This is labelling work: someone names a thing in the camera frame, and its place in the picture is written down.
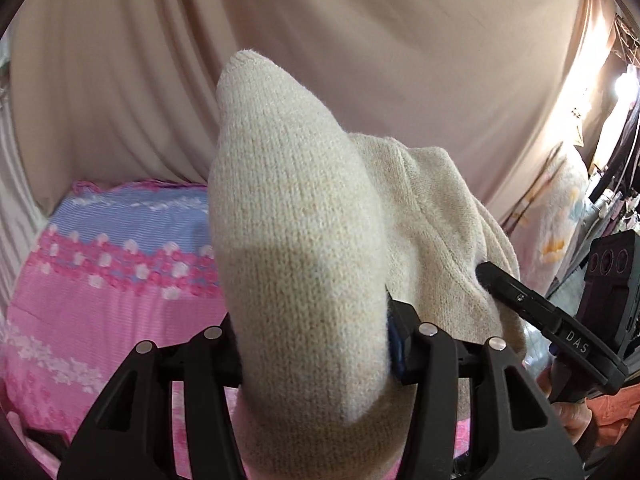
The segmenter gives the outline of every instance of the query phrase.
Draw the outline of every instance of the human hand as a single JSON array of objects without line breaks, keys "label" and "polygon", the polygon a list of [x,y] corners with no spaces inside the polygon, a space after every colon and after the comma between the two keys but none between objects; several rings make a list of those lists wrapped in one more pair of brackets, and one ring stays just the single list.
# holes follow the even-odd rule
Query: human hand
[{"label": "human hand", "polygon": [[[537,383],[543,393],[548,397],[551,395],[551,368],[544,370],[537,378]],[[592,411],[587,407],[586,402],[555,402],[551,405],[560,422],[569,434],[571,442],[574,444],[587,429],[593,416]]]}]

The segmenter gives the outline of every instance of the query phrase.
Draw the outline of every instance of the small screw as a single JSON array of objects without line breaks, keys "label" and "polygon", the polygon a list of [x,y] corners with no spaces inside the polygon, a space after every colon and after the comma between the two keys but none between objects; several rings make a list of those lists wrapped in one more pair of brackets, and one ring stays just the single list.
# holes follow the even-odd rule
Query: small screw
[{"label": "small screw", "polygon": [[218,339],[222,335],[222,329],[219,326],[210,326],[204,331],[204,337],[207,339]]},{"label": "small screw", "polygon": [[438,327],[431,323],[421,323],[418,327],[418,332],[422,335],[431,337],[438,333]]},{"label": "small screw", "polygon": [[151,341],[140,341],[136,345],[136,352],[139,354],[148,354],[154,348],[154,344]]},{"label": "small screw", "polygon": [[501,337],[492,337],[489,339],[489,346],[498,352],[502,352],[507,348],[507,342]]}]

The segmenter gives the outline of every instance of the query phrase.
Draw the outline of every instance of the silver screw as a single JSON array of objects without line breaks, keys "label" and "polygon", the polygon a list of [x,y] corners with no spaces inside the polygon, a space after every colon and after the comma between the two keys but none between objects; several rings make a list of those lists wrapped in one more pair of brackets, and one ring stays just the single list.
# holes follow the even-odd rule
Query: silver screw
[{"label": "silver screw", "polygon": [[136,352],[139,354],[148,354],[154,348],[154,344],[151,341],[140,341],[136,345]]},{"label": "silver screw", "polygon": [[218,339],[222,335],[222,329],[219,326],[210,326],[204,331],[204,337],[207,339]]},{"label": "silver screw", "polygon": [[492,337],[489,339],[489,346],[498,352],[502,352],[507,348],[507,342],[501,337]]},{"label": "silver screw", "polygon": [[431,337],[438,333],[438,327],[431,323],[421,323],[418,327],[418,332],[422,335]]}]

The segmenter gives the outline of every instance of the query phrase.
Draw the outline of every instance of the knit fabric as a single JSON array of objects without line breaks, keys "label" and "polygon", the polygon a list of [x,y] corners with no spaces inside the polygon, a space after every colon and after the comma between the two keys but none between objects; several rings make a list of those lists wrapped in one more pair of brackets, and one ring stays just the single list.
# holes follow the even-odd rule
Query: knit fabric
[{"label": "knit fabric", "polygon": [[252,478],[382,478],[415,395],[390,374],[385,285],[456,338],[521,351],[518,317],[475,277],[487,259],[517,277],[513,249],[444,150],[345,133],[260,55],[236,54],[217,98],[210,223],[242,357],[242,458]]}]

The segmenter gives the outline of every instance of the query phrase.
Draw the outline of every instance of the bright light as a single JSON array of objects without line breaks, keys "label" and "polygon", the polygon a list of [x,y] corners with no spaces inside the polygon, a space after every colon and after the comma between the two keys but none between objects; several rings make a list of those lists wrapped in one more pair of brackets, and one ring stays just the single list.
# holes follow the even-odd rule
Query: bright light
[{"label": "bright light", "polygon": [[638,78],[629,73],[621,75],[616,81],[616,94],[621,100],[635,101],[638,95]]}]

